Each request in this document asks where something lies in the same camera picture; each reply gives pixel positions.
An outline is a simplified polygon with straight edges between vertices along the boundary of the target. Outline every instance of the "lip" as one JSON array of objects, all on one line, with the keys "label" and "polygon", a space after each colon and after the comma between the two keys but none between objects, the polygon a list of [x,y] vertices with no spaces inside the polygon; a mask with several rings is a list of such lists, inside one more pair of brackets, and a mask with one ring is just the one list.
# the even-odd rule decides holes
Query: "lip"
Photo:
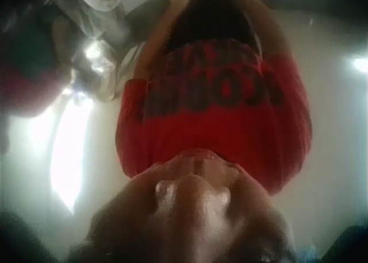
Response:
[{"label": "lip", "polygon": [[189,149],[180,153],[180,157],[201,157],[208,160],[222,160],[215,152],[207,149]]}]

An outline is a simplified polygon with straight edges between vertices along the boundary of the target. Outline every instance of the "forearm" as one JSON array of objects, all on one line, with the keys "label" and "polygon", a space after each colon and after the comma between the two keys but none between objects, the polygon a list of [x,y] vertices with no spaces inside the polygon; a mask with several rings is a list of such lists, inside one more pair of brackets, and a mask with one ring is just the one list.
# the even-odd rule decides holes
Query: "forearm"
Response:
[{"label": "forearm", "polygon": [[291,53],[287,38],[269,8],[261,0],[240,0],[240,6],[259,38],[264,56]]},{"label": "forearm", "polygon": [[152,70],[163,57],[164,47],[180,14],[181,11],[173,6],[167,9],[143,47],[137,60],[135,77],[146,79],[151,75]]}]

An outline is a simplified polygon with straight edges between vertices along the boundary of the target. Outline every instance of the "black shorts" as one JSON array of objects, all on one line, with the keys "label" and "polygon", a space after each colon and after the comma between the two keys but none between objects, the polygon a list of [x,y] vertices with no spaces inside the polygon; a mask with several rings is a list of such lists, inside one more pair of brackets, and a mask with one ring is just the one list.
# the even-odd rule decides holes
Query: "black shorts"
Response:
[{"label": "black shorts", "polygon": [[259,52],[256,38],[232,0],[191,0],[172,29],[167,52],[199,40],[234,39]]}]

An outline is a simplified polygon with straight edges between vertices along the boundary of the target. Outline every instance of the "red t-shirt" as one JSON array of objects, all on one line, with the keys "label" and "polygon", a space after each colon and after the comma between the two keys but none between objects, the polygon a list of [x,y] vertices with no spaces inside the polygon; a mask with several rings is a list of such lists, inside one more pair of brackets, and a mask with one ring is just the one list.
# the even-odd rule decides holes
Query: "red t-shirt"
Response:
[{"label": "red t-shirt", "polygon": [[169,53],[163,67],[125,86],[116,146],[128,176],[193,148],[239,164],[271,194],[300,171],[312,127],[290,56],[262,60],[237,41],[209,40]]}]

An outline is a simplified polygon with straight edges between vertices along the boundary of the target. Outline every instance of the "round white object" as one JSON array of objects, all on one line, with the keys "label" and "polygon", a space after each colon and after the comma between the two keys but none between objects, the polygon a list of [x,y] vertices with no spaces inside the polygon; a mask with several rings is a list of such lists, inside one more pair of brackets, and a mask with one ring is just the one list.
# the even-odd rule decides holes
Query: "round white object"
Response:
[{"label": "round white object", "polygon": [[121,0],[84,0],[90,7],[98,11],[111,11]]}]

